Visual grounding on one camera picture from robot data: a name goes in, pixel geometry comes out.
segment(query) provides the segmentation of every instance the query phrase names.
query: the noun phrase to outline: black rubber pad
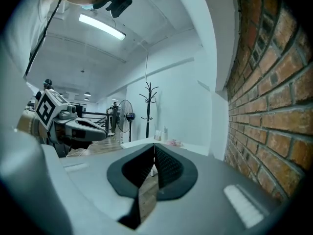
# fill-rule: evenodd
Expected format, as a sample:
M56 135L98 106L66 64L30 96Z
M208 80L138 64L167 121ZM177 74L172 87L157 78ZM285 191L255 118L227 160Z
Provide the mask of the black rubber pad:
M155 165L158 172L158 201L181 198L197 181L198 170L193 162L158 143Z
M154 164L154 152L151 143L109 166L107 178L117 194L137 198L138 190Z

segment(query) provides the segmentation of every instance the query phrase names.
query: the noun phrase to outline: brick wall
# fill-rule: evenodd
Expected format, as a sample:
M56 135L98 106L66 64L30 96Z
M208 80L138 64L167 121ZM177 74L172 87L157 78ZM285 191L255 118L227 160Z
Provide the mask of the brick wall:
M313 161L312 48L283 0L238 0L224 160L280 200Z

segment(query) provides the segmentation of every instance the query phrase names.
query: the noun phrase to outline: black cable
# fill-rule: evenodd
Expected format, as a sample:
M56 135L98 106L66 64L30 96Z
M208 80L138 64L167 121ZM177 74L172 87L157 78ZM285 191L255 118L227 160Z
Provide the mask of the black cable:
M27 69L26 69L24 78L26 78L27 75L28 75L28 73L29 73L29 70L30 70L30 68L31 68L31 66L32 66L32 64L33 64L33 62L34 62L34 60L35 60L35 57L37 56L37 53L38 53L38 51L39 51L41 45L43 44L43 42L44 42L44 40L45 40L45 37L46 37L47 32L48 32L49 25L50 25L50 23L51 23L51 20L52 20L52 18L54 17L55 13L58 11L61 2L62 2L62 0L59 0L58 5L56 6L55 10L53 11L53 13L52 13L52 15L51 15L51 17L50 17L50 19L49 19L49 21L48 21L48 23L47 23L47 26L46 26L45 29L44 29L43 37L40 39L40 42L39 42L39 44L37 45L37 47L36 47L36 49L35 49L35 51L34 51L34 54L31 56L31 58L30 58L30 60L29 60L29 63L28 63L28 66L27 66Z

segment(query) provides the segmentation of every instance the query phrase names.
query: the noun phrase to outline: red brick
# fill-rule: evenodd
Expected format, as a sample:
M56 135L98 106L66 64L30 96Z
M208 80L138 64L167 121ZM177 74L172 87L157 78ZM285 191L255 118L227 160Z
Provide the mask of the red brick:
M229 111L230 116L237 115L237 114L238 114L238 109L234 109L234 110Z
M310 68L295 80L293 94L296 102L313 98L313 68Z
M300 33L297 39L297 43L299 47L301 48L302 52L304 53L306 62L309 63L309 61L312 58L313 48L305 32L302 31Z
M240 131L241 133L243 133L245 131L245 126L243 124L239 124L238 125L238 131Z
M241 153L243 149L243 145L240 142L237 142L236 147L237 147L237 150Z
M248 49L248 47L246 46L245 50L244 50L244 54L240 59L240 64L242 65L239 69L238 69L238 73L241 75L241 73L244 71L247 63L248 63L248 59L250 56L250 50Z
M261 0L250 0L251 1L251 19L258 24L261 14Z
M235 158L234 158L234 155L232 154L232 152L229 152L228 156L229 156L230 161L232 162L232 164L236 164L237 163Z
M266 51L264 57L262 58L259 64L262 74L266 74L277 59L278 57L276 55L275 50L273 49L272 46L269 46L268 50Z
M238 79L239 79L239 75L238 75L238 73L237 73L237 70L234 69L234 70L232 71L231 75L232 75L232 79L233 79L233 81L234 81L234 84L236 84L237 81L238 81Z
M259 148L257 156L274 175L287 195L291 196L300 181L299 173L264 148Z
M238 124L237 123L230 123L230 127L235 129L235 130L238 130Z
M272 30L274 28L274 21L271 17L263 13L262 27L260 28L260 38L267 44L270 41Z
M247 116L247 115L238 115L236 120L239 123L249 123L249 116Z
M254 175L256 175L256 173L259 170L260 163L257 162L256 159L252 156L249 156L247 163L248 163L248 166L251 168L252 172L254 173Z
M235 85L235 91L238 91L239 88L244 84L244 76L241 76Z
M240 132L236 132L236 139L238 139L243 145L246 145L247 137Z
M261 72L260 69L257 67L253 74L250 76L250 78L247 80L247 82L243 86L243 93L250 90L250 88L255 85L261 78Z
M268 96L268 103L270 110L291 105L292 101L289 85L273 91Z
M255 101L246 104L246 113L262 112L268 109L268 104L265 97L261 97Z
M258 142L265 143L267 132L255 128L245 127L245 134Z
M262 126L313 135L313 109L278 112L262 116Z
M274 41L281 50L285 49L289 39L294 34L296 27L297 23L294 17L288 10L283 8L280 11L278 23L274 33Z
M249 91L248 97L249 97L249 101L258 97L258 88L256 86Z
M313 161L313 143L296 140L291 152L291 161L309 170Z
M249 30L248 30L247 43L248 43L248 46L251 49L253 48L253 45L254 45L254 42L255 42L255 39L256 39L256 34L257 34L256 27L253 24L250 23Z
M249 175L250 169L240 155L238 156L238 168L243 175L245 176Z
M270 133L268 136L268 147L276 151L283 157L287 157L291 138L276 133Z
M264 0L264 7L272 15L276 15L278 11L278 1L277 0Z
M250 3L247 0L240 0L240 4L241 4L241 15L242 15L242 25L246 24L246 30L242 31L242 34L247 33L248 31L248 22L249 22L249 6Z
M239 100L237 100L237 106L248 103L248 94L243 95Z
M291 48L288 51L287 55L280 61L280 63L275 68L275 72L278 78L277 84L285 81L295 72L299 71L302 67L303 64L299 53L294 47Z
M246 108L245 108L245 106L239 107L239 108L238 108L238 113L239 113L239 114L244 114L244 113L246 113Z
M273 198L277 199L280 203L282 203L285 200L283 195L279 192L279 190L274 190L272 196Z
M261 116L250 116L249 124L253 126L261 126Z
M248 64L247 67L244 70L244 77L245 77L245 79L247 79L251 73L252 73L251 65Z
M259 181L256 179L256 177L253 175L252 172L250 172L249 178L252 179L252 180L253 180L254 182L256 182L257 184L259 184Z
M256 154L256 151L258 149L258 143L257 142L253 141L252 139L248 139L246 146L253 154Z
M263 95L266 92L270 91L272 89L272 84L270 82L269 77L263 79L260 84L258 85L259 94Z
M269 174L263 168L261 168L259 171L258 180L263 189L271 194L271 192L275 188L275 184L273 180L270 178Z
M244 93L243 93L243 88L240 88L238 91L237 91L237 98L240 98Z

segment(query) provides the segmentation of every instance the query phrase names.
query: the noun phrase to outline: ceiling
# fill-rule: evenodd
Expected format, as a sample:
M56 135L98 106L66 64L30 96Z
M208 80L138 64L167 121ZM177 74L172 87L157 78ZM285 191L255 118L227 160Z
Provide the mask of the ceiling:
M123 41L92 26L79 22L80 14L91 16L126 34ZM106 78L132 58L135 51L145 51L159 41L192 29L192 21L180 0L133 0L117 19L101 8L87 11L62 2L48 30L45 44L38 53L27 80L41 88L46 78L60 93L92 94L97 102Z

